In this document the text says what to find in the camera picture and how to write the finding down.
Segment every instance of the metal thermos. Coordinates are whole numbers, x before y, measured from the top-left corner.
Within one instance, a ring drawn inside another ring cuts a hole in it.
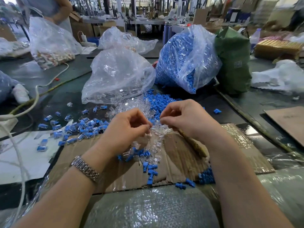
[[[172,37],[172,24],[171,22],[165,22],[164,34],[163,34],[163,45]]]

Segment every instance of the green bag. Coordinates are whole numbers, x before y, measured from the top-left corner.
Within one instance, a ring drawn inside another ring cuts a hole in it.
[[[214,41],[222,67],[216,78],[229,94],[246,92],[250,88],[251,74],[249,39],[234,29],[221,29]]]

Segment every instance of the right hand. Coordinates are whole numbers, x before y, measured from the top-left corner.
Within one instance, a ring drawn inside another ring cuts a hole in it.
[[[223,130],[199,103],[191,99],[169,103],[159,118],[162,124],[180,129],[202,143]]]

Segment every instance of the metal watch band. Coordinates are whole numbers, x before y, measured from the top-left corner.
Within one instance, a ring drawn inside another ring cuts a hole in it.
[[[97,182],[99,173],[97,173],[85,161],[83,161],[81,156],[76,156],[74,161],[72,161],[71,166],[74,166],[79,169],[85,176],[87,176],[93,182]]]

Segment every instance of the plastic bottle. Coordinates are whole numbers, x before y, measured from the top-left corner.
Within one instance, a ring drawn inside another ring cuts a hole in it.
[[[250,37],[251,51],[253,51],[255,45],[259,42],[261,29],[257,29],[256,32]]]

